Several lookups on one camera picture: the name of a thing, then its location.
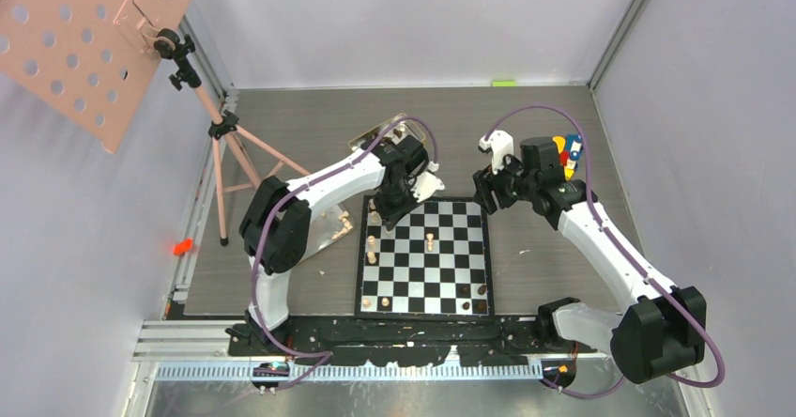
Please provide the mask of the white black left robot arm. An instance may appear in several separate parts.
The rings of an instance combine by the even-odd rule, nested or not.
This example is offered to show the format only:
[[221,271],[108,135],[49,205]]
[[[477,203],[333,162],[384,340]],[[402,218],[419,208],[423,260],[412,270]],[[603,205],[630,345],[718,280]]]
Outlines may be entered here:
[[252,267],[253,296],[248,314],[252,342],[263,353],[280,353],[288,340],[289,272],[308,254],[312,224],[346,199],[374,192],[375,211],[392,230],[426,195],[421,178],[430,156],[417,138],[398,143],[371,140],[342,160],[308,176],[258,186],[239,227]]

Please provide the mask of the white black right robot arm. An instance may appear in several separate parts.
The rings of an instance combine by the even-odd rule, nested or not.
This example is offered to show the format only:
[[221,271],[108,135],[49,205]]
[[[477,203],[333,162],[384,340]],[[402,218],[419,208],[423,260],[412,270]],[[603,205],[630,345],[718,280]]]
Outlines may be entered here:
[[542,348],[560,351],[570,342],[594,348],[635,384],[703,361],[703,295],[693,286],[676,286],[628,242],[586,182],[568,178],[553,139],[515,145],[507,132],[494,131],[478,148],[491,159],[473,175],[475,201],[490,214],[530,203],[588,260],[621,309],[608,313],[572,297],[543,304],[534,328]]

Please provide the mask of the light wooden chess king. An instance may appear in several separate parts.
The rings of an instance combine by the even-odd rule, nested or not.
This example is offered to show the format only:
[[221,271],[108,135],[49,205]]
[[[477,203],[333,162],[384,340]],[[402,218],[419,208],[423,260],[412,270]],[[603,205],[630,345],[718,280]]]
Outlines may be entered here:
[[374,236],[369,236],[366,240],[367,249],[371,252],[375,250],[377,239]]

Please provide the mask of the black white chessboard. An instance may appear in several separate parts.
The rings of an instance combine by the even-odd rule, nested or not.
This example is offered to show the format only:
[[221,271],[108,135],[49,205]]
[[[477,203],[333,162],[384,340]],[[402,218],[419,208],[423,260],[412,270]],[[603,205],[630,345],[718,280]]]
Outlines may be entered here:
[[[492,259],[487,213],[467,197],[433,197],[388,231],[364,199],[354,314],[360,318],[462,320],[493,317]],[[426,251],[427,233],[434,250]],[[377,261],[367,261],[366,240],[377,239]],[[484,295],[478,288],[487,285]],[[388,308],[381,300],[390,299]],[[362,308],[369,300],[370,309]],[[461,308],[465,301],[471,307]],[[485,301],[487,311],[474,310]]]

